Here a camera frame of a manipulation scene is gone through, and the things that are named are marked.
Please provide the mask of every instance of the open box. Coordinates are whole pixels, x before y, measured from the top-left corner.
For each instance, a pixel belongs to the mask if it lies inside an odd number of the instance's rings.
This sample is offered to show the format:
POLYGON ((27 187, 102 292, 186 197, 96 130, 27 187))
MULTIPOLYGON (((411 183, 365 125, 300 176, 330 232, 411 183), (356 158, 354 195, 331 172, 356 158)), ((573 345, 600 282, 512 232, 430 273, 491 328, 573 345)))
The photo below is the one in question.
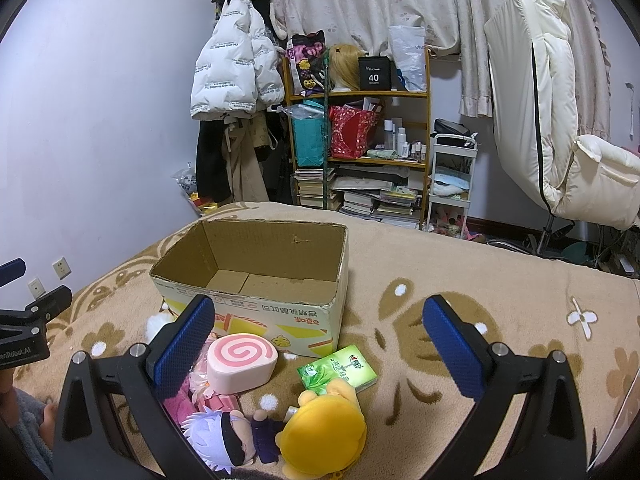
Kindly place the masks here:
POLYGON ((324 357, 337 349, 348 268, 344 225, 219 219, 191 227, 150 275, 175 316, 206 294, 216 334, 324 357))

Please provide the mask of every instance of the curtain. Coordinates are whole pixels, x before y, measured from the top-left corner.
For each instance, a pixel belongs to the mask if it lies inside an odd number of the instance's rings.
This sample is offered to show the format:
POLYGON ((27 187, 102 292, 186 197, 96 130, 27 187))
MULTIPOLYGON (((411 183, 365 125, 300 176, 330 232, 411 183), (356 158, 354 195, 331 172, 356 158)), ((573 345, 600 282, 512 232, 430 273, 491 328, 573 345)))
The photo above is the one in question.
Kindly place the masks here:
MULTIPOLYGON (((504 0, 457 0, 462 58, 460 113, 491 116, 492 98, 484 24, 504 0)), ((575 58, 575 90, 579 134, 609 140, 610 66, 591 0, 567 0, 575 58)))
POLYGON ((389 25, 424 26, 439 56, 459 51, 456 0, 274 0, 287 34, 324 30, 328 45, 356 44, 372 56, 390 54, 389 25))

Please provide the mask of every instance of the green tissue pack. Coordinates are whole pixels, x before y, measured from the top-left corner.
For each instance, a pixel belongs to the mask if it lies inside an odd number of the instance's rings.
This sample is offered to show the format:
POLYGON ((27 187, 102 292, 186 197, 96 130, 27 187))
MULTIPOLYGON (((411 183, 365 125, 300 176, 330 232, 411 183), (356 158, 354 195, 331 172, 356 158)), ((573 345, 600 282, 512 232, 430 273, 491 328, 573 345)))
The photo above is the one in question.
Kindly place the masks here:
POLYGON ((332 379, 343 378, 356 389, 356 393, 369 388, 378 380, 356 345, 347 346, 300 367, 298 374, 305 388, 318 395, 326 393, 326 386, 332 379))

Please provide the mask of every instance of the wall socket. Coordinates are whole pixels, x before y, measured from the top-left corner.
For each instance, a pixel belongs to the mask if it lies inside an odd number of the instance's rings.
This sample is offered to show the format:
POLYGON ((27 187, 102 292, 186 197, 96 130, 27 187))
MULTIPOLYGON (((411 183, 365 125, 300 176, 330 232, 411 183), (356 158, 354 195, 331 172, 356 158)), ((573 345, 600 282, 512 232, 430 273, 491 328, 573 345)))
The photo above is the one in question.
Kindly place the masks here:
POLYGON ((44 287, 42 286, 42 282, 38 278, 33 278, 29 283, 29 290, 33 294, 33 299, 37 300, 40 296, 44 294, 44 287))
POLYGON ((71 274, 71 268, 66 262, 64 256, 53 264, 53 270, 56 271, 56 274, 61 280, 71 274))

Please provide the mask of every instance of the chair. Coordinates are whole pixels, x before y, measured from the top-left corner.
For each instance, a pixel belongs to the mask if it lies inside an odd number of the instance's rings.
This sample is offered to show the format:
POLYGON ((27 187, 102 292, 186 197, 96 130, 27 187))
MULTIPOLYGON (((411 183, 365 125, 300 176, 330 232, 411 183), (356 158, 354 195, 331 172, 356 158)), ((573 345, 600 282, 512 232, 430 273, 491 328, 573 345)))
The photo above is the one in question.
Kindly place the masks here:
POLYGON ((640 208, 640 158, 599 137, 578 136, 566 0, 506 0, 484 32, 500 163, 549 212, 533 253, 545 252, 556 217, 629 229, 640 208))

